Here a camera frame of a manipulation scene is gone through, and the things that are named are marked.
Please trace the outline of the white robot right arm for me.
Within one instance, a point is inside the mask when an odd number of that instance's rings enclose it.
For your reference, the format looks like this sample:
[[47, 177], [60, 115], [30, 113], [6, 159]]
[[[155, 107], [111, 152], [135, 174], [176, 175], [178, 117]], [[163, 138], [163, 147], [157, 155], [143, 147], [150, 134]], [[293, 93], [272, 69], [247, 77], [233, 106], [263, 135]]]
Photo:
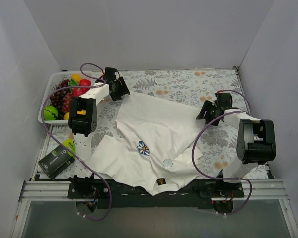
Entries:
[[196, 119], [203, 119], [206, 127], [223, 121], [237, 129], [236, 157], [215, 178], [208, 177], [198, 184], [197, 191], [201, 195], [226, 197], [235, 192], [241, 194], [245, 176], [257, 166], [275, 159], [275, 131], [271, 120], [254, 118], [234, 107], [231, 91], [218, 91], [215, 96], [214, 102], [204, 102]]

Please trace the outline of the white t-shirt with flower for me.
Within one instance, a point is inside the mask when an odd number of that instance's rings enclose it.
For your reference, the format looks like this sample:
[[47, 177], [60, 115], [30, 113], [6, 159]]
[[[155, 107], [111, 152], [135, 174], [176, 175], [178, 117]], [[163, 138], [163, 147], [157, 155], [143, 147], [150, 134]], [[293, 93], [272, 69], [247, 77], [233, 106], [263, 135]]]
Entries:
[[[116, 126], [122, 138], [104, 136], [86, 163], [114, 181], [140, 186], [150, 195], [178, 191], [197, 177], [202, 154], [192, 143], [204, 126], [199, 109], [140, 93], [127, 95]], [[163, 161], [170, 159], [171, 168]]]

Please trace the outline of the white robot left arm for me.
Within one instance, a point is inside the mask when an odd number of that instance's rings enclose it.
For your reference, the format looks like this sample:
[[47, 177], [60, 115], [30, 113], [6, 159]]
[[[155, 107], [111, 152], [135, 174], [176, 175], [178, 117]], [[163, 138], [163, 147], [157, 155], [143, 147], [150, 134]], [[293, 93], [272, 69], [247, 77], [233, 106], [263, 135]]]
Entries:
[[119, 71], [107, 67], [100, 78], [90, 77], [94, 82], [87, 86], [88, 91], [81, 96], [73, 96], [70, 103], [68, 125], [74, 135], [75, 157], [91, 175], [74, 175], [68, 198], [107, 198], [110, 196], [110, 186], [101, 179], [104, 185], [94, 179], [95, 171], [87, 165], [92, 155], [92, 133], [97, 128], [97, 105], [108, 95], [113, 101], [121, 100], [130, 91]]

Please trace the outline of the round shiny brooch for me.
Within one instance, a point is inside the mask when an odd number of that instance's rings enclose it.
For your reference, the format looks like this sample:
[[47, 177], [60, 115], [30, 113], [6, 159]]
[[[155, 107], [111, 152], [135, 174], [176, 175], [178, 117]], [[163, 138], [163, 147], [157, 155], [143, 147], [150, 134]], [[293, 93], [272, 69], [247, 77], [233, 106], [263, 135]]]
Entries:
[[163, 161], [163, 166], [164, 166], [165, 168], [171, 168], [171, 167], [173, 166], [173, 162], [172, 162], [170, 159], [165, 159], [165, 160]]

